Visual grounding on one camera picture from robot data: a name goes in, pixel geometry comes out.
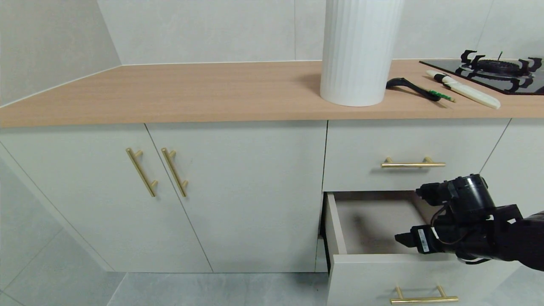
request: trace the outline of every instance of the ribbed white vase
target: ribbed white vase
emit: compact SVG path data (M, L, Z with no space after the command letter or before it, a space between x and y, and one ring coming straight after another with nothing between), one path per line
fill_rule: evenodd
M404 0L327 0L321 97L370 106L384 99Z

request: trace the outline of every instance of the drawer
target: drawer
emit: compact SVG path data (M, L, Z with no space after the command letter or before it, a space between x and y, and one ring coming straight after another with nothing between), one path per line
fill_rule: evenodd
M437 286L461 304L477 302L520 265L490 261L469 266L453 254L418 254L394 235L424 224L435 207L413 192L340 192L325 198L329 306L389 305L398 299L439 297Z
M479 173L508 121L329 121L323 191L414 190ZM429 157L446 166L383 168L388 157L394 163L422 163Z

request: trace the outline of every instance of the tiled wall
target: tiled wall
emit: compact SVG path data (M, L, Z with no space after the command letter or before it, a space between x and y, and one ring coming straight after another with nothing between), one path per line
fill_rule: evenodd
M0 305L103 305L124 273L105 272L0 160Z
M325 0L98 0L127 64L321 59ZM544 1L406 0L395 58L544 55Z
M96 0L1 0L0 41L0 106L120 65Z

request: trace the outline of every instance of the wooden countertop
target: wooden countertop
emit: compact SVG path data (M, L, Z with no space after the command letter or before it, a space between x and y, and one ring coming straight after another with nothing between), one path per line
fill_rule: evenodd
M346 107L319 96L321 62L168 64L121 66L0 108L1 127L165 123L418 118L544 118L544 96L504 95L499 110L482 106L425 77L416 60L395 60L390 78L405 77L453 96L430 102L387 90L382 103Z

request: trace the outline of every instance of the gold handle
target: gold handle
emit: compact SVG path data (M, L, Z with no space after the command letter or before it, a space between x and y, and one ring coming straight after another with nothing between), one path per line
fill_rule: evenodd
M430 157L425 156L422 163L394 163L390 157L381 164L382 168L435 168L445 167L446 163L435 163Z
M177 173L176 167L174 167L174 162L172 161L172 158L176 156L176 151L172 150L168 152L167 148L162 148L161 151L163 152L164 159L166 160L166 163L168 164L168 168L170 168L170 171L172 172L172 175L174 176L174 180L176 181L177 187L180 189L181 196L186 197L187 194L185 193L185 186L189 183L187 180L181 181L180 176Z
M456 296L446 296L442 286L436 287L440 292L439 297L416 297L416 298L404 298L403 292L399 287L396 287L397 295L399 298L392 298L390 302L392 305L395 304L427 304L427 303L447 303L447 302L458 302L459 298Z
M144 171L141 169L140 163L138 162L137 158L140 157L143 152L139 150L138 152L134 153L131 148L127 149L127 154L131 158L132 163L134 164L134 167L136 168L136 171L138 171L138 174L141 177L141 180L144 181L145 187L147 187L147 190L151 194L151 197L155 197L155 191L153 191L153 188L159 183L157 180L152 181L149 183L149 180L147 179L147 176L145 175Z

